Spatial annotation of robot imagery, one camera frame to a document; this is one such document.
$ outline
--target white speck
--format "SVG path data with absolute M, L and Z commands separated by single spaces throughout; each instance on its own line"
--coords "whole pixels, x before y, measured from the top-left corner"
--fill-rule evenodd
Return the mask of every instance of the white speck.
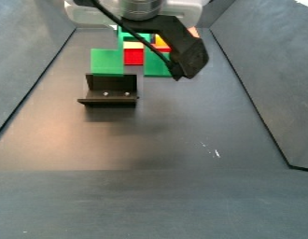
M 219 158 L 221 157 L 221 155 L 220 155 L 220 153 L 219 153 L 219 151 L 216 150 L 216 154 L 217 154 L 217 156 L 219 156 Z
M 304 4 L 308 7 L 308 0 L 296 0 L 300 4 Z
M 119 30 L 119 26 L 117 25 L 109 25 L 116 31 Z

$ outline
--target gray wall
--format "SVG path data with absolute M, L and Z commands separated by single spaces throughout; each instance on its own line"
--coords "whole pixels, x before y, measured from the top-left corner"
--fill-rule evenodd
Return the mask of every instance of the gray wall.
M 0 0 L 0 129 L 75 30 L 56 4 Z
M 48 0 L 49 3 L 55 6 L 55 9 L 61 12 L 64 18 L 68 18 L 68 14 L 65 11 L 65 0 Z
M 199 27 L 209 28 L 236 0 L 215 0 L 204 6 Z
M 237 0 L 212 32 L 288 162 L 308 168 L 308 7 Z

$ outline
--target black holder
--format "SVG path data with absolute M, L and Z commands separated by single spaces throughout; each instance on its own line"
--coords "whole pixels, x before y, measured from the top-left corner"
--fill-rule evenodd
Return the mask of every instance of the black holder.
M 87 74 L 88 94 L 79 99 L 84 105 L 136 105 L 137 75 L 104 77 Z

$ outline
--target red block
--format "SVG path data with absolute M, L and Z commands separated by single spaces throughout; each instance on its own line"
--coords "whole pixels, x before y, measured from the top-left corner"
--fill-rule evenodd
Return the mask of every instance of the red block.
M 124 42 L 125 65 L 144 65 L 144 44 L 140 42 Z
M 156 44 L 152 44 L 152 46 L 159 50 L 159 52 L 171 52 L 171 47 L 168 46 L 157 46 Z
M 144 49 L 125 49 L 125 65 L 144 65 Z

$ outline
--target black cable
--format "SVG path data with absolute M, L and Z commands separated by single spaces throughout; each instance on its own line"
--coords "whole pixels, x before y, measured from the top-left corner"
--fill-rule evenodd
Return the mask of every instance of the black cable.
M 124 22 L 107 10 L 107 8 L 100 4 L 100 2 L 97 0 L 91 0 L 91 2 L 99 8 L 99 10 L 101 12 L 104 12 L 104 14 L 121 26 L 121 28 L 127 32 L 129 32 L 139 39 L 139 41 L 141 41 L 149 47 L 149 49 L 159 55 L 161 60 L 165 62 L 168 68 L 171 68 L 173 66 L 173 63 L 164 57 L 164 55 L 157 51 L 157 49 L 151 45 L 151 43 L 144 40 L 144 38 L 139 35 L 139 33 L 135 32 L 133 29 L 131 29 L 124 24 Z

